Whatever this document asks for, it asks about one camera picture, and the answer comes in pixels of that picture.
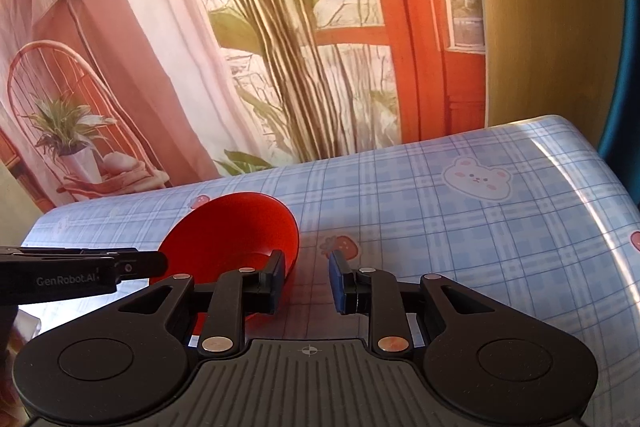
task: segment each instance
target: silver screw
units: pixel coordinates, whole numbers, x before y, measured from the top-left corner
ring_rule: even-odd
[[[382,351],[398,353],[409,347],[409,341],[402,337],[383,337],[378,341],[378,347]]]
[[[212,353],[222,353],[234,347],[231,339],[226,337],[209,337],[202,341],[202,349],[211,351]]]

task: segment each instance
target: bear face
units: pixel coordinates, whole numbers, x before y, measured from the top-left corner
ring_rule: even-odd
[[[475,158],[457,158],[442,177],[450,188],[478,200],[502,201],[511,194],[511,175],[504,169],[483,167]]]

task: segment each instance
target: checkered tablecloth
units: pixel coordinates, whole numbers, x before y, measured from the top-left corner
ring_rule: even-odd
[[[495,200],[455,188],[457,178],[444,171],[464,158],[482,167],[481,182],[498,194]],[[500,171],[508,187],[490,179]],[[452,176],[463,182],[466,172]],[[508,195],[500,195],[502,188]],[[42,216],[24,245],[152,250],[198,196],[247,190],[283,201],[301,239],[289,301],[274,317],[251,321],[251,336],[366,336],[364,318],[336,314],[328,285],[323,251],[348,237],[357,249],[353,267],[382,268],[410,282],[441,273],[580,338],[600,370],[584,420],[640,425],[640,251],[631,241],[640,214],[586,140],[559,117],[75,203]],[[116,295],[24,308],[47,329],[143,285],[127,282]]]

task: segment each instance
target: logo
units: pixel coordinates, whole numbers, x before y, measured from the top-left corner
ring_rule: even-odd
[[[97,275],[95,273],[88,273],[86,275],[58,275],[57,277],[51,277],[49,279],[38,277],[36,284],[38,286],[66,286],[70,284],[95,282],[96,278]]]
[[[302,353],[304,353],[306,356],[311,357],[312,355],[315,355],[318,351],[322,351],[322,349],[318,349],[316,346],[305,346],[302,349],[300,349],[300,351],[302,351]]]

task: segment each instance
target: flower pot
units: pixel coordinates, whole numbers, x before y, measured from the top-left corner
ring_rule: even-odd
[[[73,177],[88,183],[100,183],[102,176],[95,161],[94,152],[85,147],[74,154],[59,156],[60,162]]]

